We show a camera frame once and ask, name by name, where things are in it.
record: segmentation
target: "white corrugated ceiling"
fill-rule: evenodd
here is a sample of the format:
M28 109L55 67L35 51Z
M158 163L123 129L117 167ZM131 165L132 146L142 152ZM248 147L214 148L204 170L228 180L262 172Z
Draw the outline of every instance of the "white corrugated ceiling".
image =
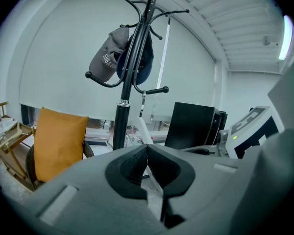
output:
M279 73L283 17L273 0L185 1L212 28L230 71Z

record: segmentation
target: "baseball cap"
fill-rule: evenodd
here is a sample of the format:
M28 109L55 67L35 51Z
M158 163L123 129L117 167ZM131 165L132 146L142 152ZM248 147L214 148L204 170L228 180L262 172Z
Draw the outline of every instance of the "baseball cap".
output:
M107 82L113 76L118 59L125 50L128 36L128 27L121 27L109 33L109 37L90 62L89 71L94 76L103 82Z
M132 37L128 41L128 43L125 47L125 51L121 54L121 56L118 59L117 75L119 78L121 77L121 74L123 71L123 67L124 67L124 63L125 63L125 59L126 59L126 55L128 52L128 47L131 42L131 39L132 39ZM139 72L137 73L136 84L142 84L147 80L147 78L149 77L149 74L151 72L152 61L153 61L152 40L151 40L150 33L148 33L145 47L144 47L144 51L143 51L143 55L142 55L140 65L139 65Z

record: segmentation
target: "navy blue baseball cap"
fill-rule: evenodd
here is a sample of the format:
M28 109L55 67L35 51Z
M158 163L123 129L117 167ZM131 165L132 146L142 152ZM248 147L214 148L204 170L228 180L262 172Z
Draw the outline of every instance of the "navy blue baseball cap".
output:
M130 39L127 42L127 45L125 47L125 50L123 51L123 53L121 54L121 56L118 59L117 74L118 74L119 78L121 78L126 55L128 52L128 47L129 47L129 44L131 43L131 40L132 40L132 37L130 37ZM142 84L147 80L147 78L149 77L149 74L151 72L152 61L153 61L152 41L151 41L150 33L148 33L145 47L144 47L144 51L143 51L143 55L142 55L141 62L139 65L139 71L137 73L136 84Z

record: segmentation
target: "wooden table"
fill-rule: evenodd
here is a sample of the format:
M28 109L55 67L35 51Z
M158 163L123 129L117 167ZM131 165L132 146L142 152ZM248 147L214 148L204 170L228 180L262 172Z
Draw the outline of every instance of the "wooden table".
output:
M0 158L3 163L7 167L7 171L13 176L19 183L25 186L27 189L33 191L34 187L30 180L28 179L25 165L21 165L19 160L16 158L13 149L17 148L17 146L22 143L25 139L27 139L30 135L35 135L34 128L30 128L22 123L20 123L20 129L23 133L16 139L9 142L9 145L4 145L0 149ZM6 139L11 137L16 133L17 127L13 127L12 130L7 133L5 136Z

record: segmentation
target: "ceiling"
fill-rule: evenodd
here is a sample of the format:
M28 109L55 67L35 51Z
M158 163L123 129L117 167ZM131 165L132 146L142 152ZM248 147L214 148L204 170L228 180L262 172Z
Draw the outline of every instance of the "ceiling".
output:
M212 28L226 54L230 71L279 73L283 17L273 0L185 1Z
M282 12L273 0L157 0L232 72L281 74Z

